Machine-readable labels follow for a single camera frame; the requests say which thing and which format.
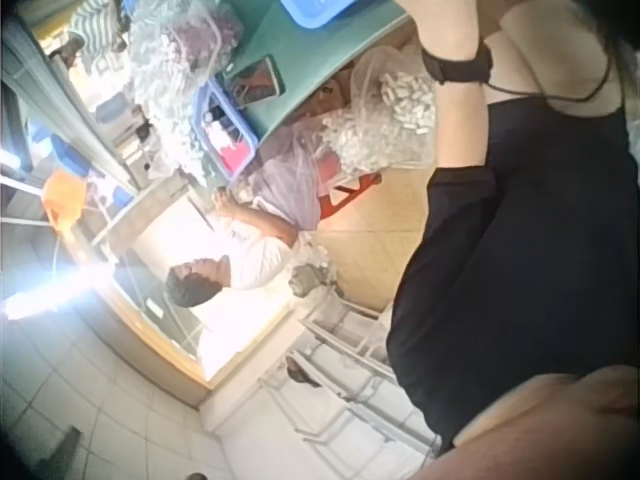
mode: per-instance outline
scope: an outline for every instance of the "hand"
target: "hand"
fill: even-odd
[[[221,188],[213,194],[213,202],[216,204],[216,212],[223,217],[235,218],[240,204],[233,194],[226,188]]]

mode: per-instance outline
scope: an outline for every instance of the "white shirt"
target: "white shirt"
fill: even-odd
[[[256,197],[251,206],[286,218],[260,197]],[[251,225],[221,218],[215,212],[207,220],[219,236],[221,250],[229,257],[233,289],[264,287],[284,270],[293,256],[293,250],[282,240],[267,237]]]

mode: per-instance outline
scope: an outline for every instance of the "mobile phone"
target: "mobile phone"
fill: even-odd
[[[228,78],[225,87],[239,108],[275,98],[283,92],[275,63],[270,56]]]

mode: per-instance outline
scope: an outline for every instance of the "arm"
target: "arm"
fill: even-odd
[[[422,46],[439,58],[471,60],[480,41],[476,0],[398,0],[416,21]],[[441,168],[484,165],[489,113],[479,83],[434,88],[436,161]]]
[[[475,57],[479,41],[475,0],[398,2],[414,17],[420,40],[431,54],[451,60]],[[435,87],[435,96],[438,168],[427,186],[429,217],[420,255],[409,263],[398,290],[394,318],[403,316],[405,287],[412,282],[420,282],[424,292],[421,314],[428,317],[437,311],[497,207],[495,178],[484,166],[489,115],[482,85],[445,83]],[[406,291],[410,296],[415,288]],[[408,298],[407,308],[413,309],[414,303]]]
[[[279,238],[290,248],[298,240],[298,230],[293,224],[272,213],[240,205],[227,190],[217,191],[213,199],[217,212],[224,217],[251,225],[267,237]]]

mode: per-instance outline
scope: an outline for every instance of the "orange object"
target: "orange object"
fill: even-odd
[[[64,170],[56,170],[42,189],[42,204],[49,223],[58,232],[68,231],[82,215],[87,183]]]
[[[379,173],[368,173],[358,178],[358,188],[349,188],[343,186],[337,186],[334,189],[346,193],[347,196],[340,200],[335,205],[331,203],[331,196],[329,194],[321,196],[320,201],[320,220],[329,218],[331,215],[338,213],[349,203],[353,202],[356,198],[369,190],[374,185],[382,183],[382,175]]]

